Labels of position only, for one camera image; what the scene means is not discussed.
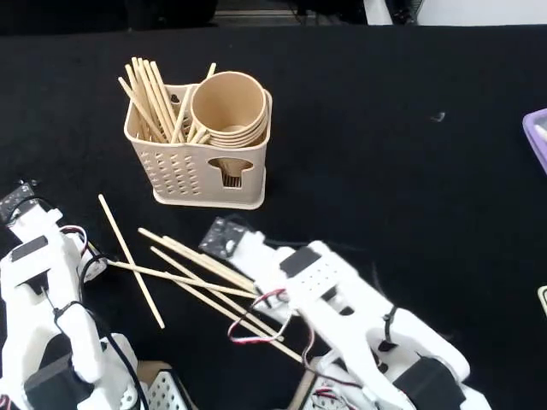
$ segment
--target black cable tie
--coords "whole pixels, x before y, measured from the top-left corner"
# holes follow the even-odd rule
[[[391,325],[393,324],[393,320],[395,319],[395,312],[397,311],[398,307],[393,305],[391,308],[391,311],[388,314],[384,315],[384,321],[385,321],[385,341],[391,344],[395,344],[391,341]]]
[[[67,310],[69,310],[74,305],[81,305],[81,303],[78,302],[78,301],[71,301],[65,307],[62,307],[62,308],[54,307],[53,308],[53,318],[55,319],[55,322],[57,322],[57,320],[59,320],[59,318],[61,316],[63,316],[63,314],[65,314],[67,312]]]

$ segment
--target red and white wire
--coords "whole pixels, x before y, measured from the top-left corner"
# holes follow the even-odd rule
[[[257,297],[250,305],[249,307],[249,310],[247,310],[247,312],[241,316],[238,320],[236,320],[235,322],[233,322],[230,327],[228,328],[228,332],[227,332],[227,335],[228,335],[228,338],[236,343],[236,344],[249,344],[249,343],[270,343],[270,342],[273,342],[274,340],[277,340],[279,338],[279,336],[281,336],[284,332],[285,332],[285,329],[287,328],[287,326],[289,325],[289,323],[291,322],[291,317],[292,317],[292,314],[289,314],[289,317],[287,318],[287,320],[285,321],[285,323],[281,326],[281,328],[279,329],[279,331],[273,335],[273,336],[268,336],[268,337],[259,337],[259,336],[256,336],[256,337],[233,337],[232,336],[232,333],[233,333],[233,330],[238,327],[240,324],[241,324],[241,321],[243,319],[245,319],[245,317],[247,316],[247,314],[249,314],[249,312],[251,310],[253,310],[253,308],[260,302],[263,302],[265,300],[267,300],[269,297],[271,296],[278,296],[282,293],[285,292],[285,289],[276,289],[276,290],[272,290],[271,292],[268,292],[268,293],[265,293],[264,295],[262,296],[259,296]]]
[[[0,399],[0,408],[5,408],[6,410],[11,408],[11,400],[6,395],[2,395],[2,399]]]
[[[59,228],[59,231],[61,232],[64,232],[64,231],[69,231],[69,232],[74,232],[74,231],[77,231],[79,232],[81,235],[82,235],[82,242],[84,243],[84,246],[83,248],[79,251],[79,253],[83,256],[85,251],[87,250],[87,245],[88,245],[88,238],[87,238],[87,232],[85,231],[84,228],[82,228],[81,226],[79,225],[65,225],[65,226],[61,226]]]
[[[336,400],[342,402],[349,410],[357,410],[357,407],[353,406],[351,403],[348,402],[348,400],[339,393],[336,392],[336,390],[331,389],[330,387],[317,389],[314,392],[314,395],[318,397],[325,397],[327,399]]]

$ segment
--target paper cup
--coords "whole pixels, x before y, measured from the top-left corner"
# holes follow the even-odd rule
[[[215,74],[197,86],[191,99],[191,114],[198,127],[211,137],[243,136],[263,120],[266,96],[260,83],[244,73]]]

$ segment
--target chopstick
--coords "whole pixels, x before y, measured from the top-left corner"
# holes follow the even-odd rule
[[[131,86],[127,85],[122,77],[119,77],[118,81],[137,110],[137,138],[168,144],[205,144],[209,141],[210,135],[205,129],[197,130],[197,123],[192,117],[185,118],[186,107],[194,86],[186,88],[179,112],[175,114],[170,93],[155,61],[132,57],[131,65],[126,64],[125,69]],[[216,63],[213,62],[206,79],[212,76],[215,70]],[[189,120],[188,131],[185,128],[186,120]]]
[[[138,228],[138,232],[140,234],[146,236],[147,238],[153,240],[154,242],[159,243],[160,245],[164,246],[165,248],[171,249],[172,251],[176,252],[177,254],[184,256],[186,259],[190,259],[191,261],[197,263],[199,266],[210,270],[212,273],[215,273],[217,276],[220,276],[221,278],[224,278],[228,282],[231,282],[232,284],[235,284],[236,286],[240,287],[241,289],[247,290],[250,293],[256,293],[255,292],[255,287],[249,279],[244,278],[242,275],[240,275],[237,272],[231,271],[231,269],[229,269],[227,267],[226,267],[226,269],[220,268],[218,265],[207,261],[206,258],[202,258],[202,256],[198,252],[196,252],[196,251],[194,251],[190,248],[187,248],[182,243],[178,243],[178,242],[176,242],[173,239],[168,238],[168,237],[167,237],[168,239],[164,239],[162,237],[157,236],[155,233],[147,231],[144,228]]]
[[[215,73],[215,70],[216,70],[216,62],[213,62],[209,67],[209,70],[207,72],[207,77],[205,77],[205,79],[210,78]],[[192,137],[196,128],[197,128],[197,123],[196,121],[192,119],[192,122],[190,125],[190,131],[188,131],[188,137],[187,137],[188,142],[192,140]]]
[[[116,223],[114,219],[114,215],[112,215],[112,212],[110,211],[109,205],[106,203],[106,199],[104,199],[103,194],[99,194],[98,198],[99,198],[99,202],[101,203],[101,206],[103,207],[104,214],[109,220],[110,226],[112,226],[112,231],[114,231],[114,234],[116,235],[118,242],[120,243],[120,246],[123,249],[123,253],[126,256],[127,261],[131,263],[132,265],[135,265],[135,260],[133,259],[131,252],[129,252],[129,248],[127,247],[126,240],[121,235],[120,228],[118,227],[118,224]],[[165,329],[165,324],[163,323],[162,316],[160,315],[160,312],[157,310],[156,304],[154,303],[154,300],[152,299],[152,296],[150,295],[150,292],[148,291],[148,288],[146,287],[146,284],[144,283],[143,278],[140,276],[138,272],[133,271],[133,273],[135,275],[135,278],[137,279],[138,286],[143,292],[144,298],[148,302],[148,306],[150,307],[150,310],[152,311],[152,313],[154,314],[154,317],[157,320],[158,325],[162,329]]]
[[[131,102],[135,105],[135,108],[137,109],[137,111],[141,114],[143,119],[146,121],[149,129],[152,131],[152,135],[154,135],[154,137],[157,140],[162,140],[163,139],[162,133],[160,132],[160,130],[158,130],[157,126],[154,124],[154,121],[152,120],[150,115],[146,112],[144,106],[138,100],[138,97],[132,91],[131,87],[127,85],[126,81],[122,77],[118,77],[118,81],[120,82],[121,87],[126,92]]]
[[[131,88],[135,92],[135,95],[139,100],[142,100],[141,96],[139,95],[138,90],[138,82],[135,78],[133,71],[131,69],[131,66],[129,64],[126,64],[126,72],[127,77],[129,78],[129,84],[131,84]],[[144,130],[146,129],[146,124],[144,123],[143,117],[138,117],[138,137],[141,139],[147,139],[148,138],[148,132],[144,133]]]
[[[168,109],[169,118],[171,119],[171,124],[174,126],[174,123],[176,122],[177,117],[174,114],[173,104],[171,103],[171,97],[169,96],[168,89],[166,88],[165,84],[163,84],[163,79],[162,79],[162,75],[160,74],[160,69],[158,68],[155,61],[150,63],[150,67],[152,68],[152,72],[156,76],[157,84],[160,87],[160,91],[162,92],[163,102],[165,103],[165,106]]]
[[[203,303],[205,303],[205,304],[209,305],[210,307],[212,307],[214,310],[217,310],[218,312],[224,314],[225,316],[227,316],[231,320],[238,320],[239,319],[238,316],[235,313],[230,312],[228,309],[221,306],[217,302],[213,301],[212,299],[210,299],[209,297],[207,297],[203,293],[195,290],[191,286],[188,286],[187,284],[182,284],[180,282],[177,282],[177,285],[180,286],[182,289],[186,290],[191,295],[195,296],[197,299],[199,299]],[[266,335],[266,333],[264,333],[260,329],[257,329],[256,327],[254,327],[250,323],[242,321],[240,324],[245,329],[247,329],[249,331],[252,331],[254,334],[256,334],[259,337],[268,337],[268,335]],[[287,348],[283,343],[280,343],[277,340],[274,340],[274,341],[269,342],[269,343],[272,346],[274,346],[275,348],[277,348],[280,351],[282,351],[283,353],[285,353],[287,356],[289,356],[292,359],[296,360],[298,363],[302,363],[302,357],[300,357],[300,355],[296,354],[294,351]]]
[[[183,284],[191,284],[192,286],[197,286],[197,287],[205,288],[205,289],[208,289],[208,290],[215,290],[217,292],[227,293],[227,294],[230,294],[230,295],[247,297],[249,299],[256,299],[256,295],[253,295],[252,293],[245,292],[243,290],[227,288],[226,286],[219,286],[218,284],[210,284],[210,283],[205,282],[201,279],[192,280],[192,279],[188,279],[188,278],[182,278],[181,276],[173,275],[169,272],[160,272],[160,271],[157,271],[155,269],[150,269],[148,267],[138,266],[138,265],[135,265],[135,264],[132,264],[132,263],[109,261],[109,265],[111,265],[113,267],[120,267],[120,268],[126,269],[128,271],[144,273],[146,275],[155,276],[157,278],[173,280],[175,282],[182,282]]]
[[[162,126],[162,130],[163,130],[162,140],[163,142],[168,143],[170,140],[170,134],[168,134],[169,133],[168,124],[163,118],[162,109],[160,108],[160,105],[158,101],[156,100],[154,91],[152,90],[152,85],[150,84],[150,79],[148,78],[148,74],[146,73],[146,69],[144,68],[144,64],[138,67],[138,71],[140,72],[140,76],[143,79],[144,89],[146,90],[148,101],[151,102],[151,105],[154,108],[154,111],[156,112],[156,116],[158,120],[160,121],[160,125]]]
[[[184,266],[180,265],[175,259],[169,257],[168,255],[161,252],[158,248],[155,248],[153,246],[150,247],[150,250],[154,252],[156,255],[158,255],[160,258],[162,258],[164,261],[166,261],[168,264],[170,264],[172,267],[178,269],[185,275],[188,275],[189,278],[195,279],[197,281],[202,282],[203,280],[200,279],[195,273],[191,272],[190,270],[186,269]],[[218,297],[221,301],[223,301],[226,305],[228,305],[230,308],[238,312],[239,314],[245,314],[246,310],[243,309],[241,306],[239,306],[236,302],[234,302],[229,297],[221,294],[220,292],[214,291],[212,289],[208,289],[209,292],[211,292],[213,295]],[[270,326],[266,325],[264,322],[262,322],[260,319],[258,319],[255,315],[252,313],[248,313],[246,316],[246,319],[253,322],[258,327],[262,328],[266,333],[270,334],[271,336],[277,334],[277,331],[272,329]],[[284,338],[282,336],[278,337],[280,342],[283,342]]]
[[[236,281],[238,286],[242,289],[247,289],[249,292],[256,293],[253,281],[246,278],[241,273],[230,269],[228,266],[216,261],[209,255],[199,254],[195,250],[192,250],[182,243],[175,241],[171,237],[163,236],[162,239],[165,239],[168,243],[171,243],[174,247],[178,248],[178,251],[175,252],[179,255],[183,255],[186,259],[190,259],[191,261],[205,267],[206,269],[209,269],[211,272],[216,273],[218,276],[221,276],[226,280]]]

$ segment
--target black cloth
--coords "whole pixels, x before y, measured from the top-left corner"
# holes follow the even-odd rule
[[[102,192],[136,262],[166,268],[139,226],[196,247],[232,211],[153,199],[123,136],[116,77],[131,56],[158,61],[168,83],[198,81],[211,62],[250,73],[273,95],[272,141],[266,201],[241,214],[273,239],[365,249],[339,253],[366,280],[375,262],[384,292],[466,355],[468,383],[492,408],[543,408],[547,326],[536,293],[547,283],[547,178],[521,120],[547,106],[546,42],[540,26],[0,39],[0,192],[37,179],[40,195],[122,255]],[[4,253],[15,244],[0,235]],[[146,283],[164,331],[131,274],[110,268],[85,291],[141,360],[171,363],[204,410],[288,404],[303,375],[296,362],[232,345],[226,318],[169,282]],[[300,351],[305,335],[293,325],[289,346]]]

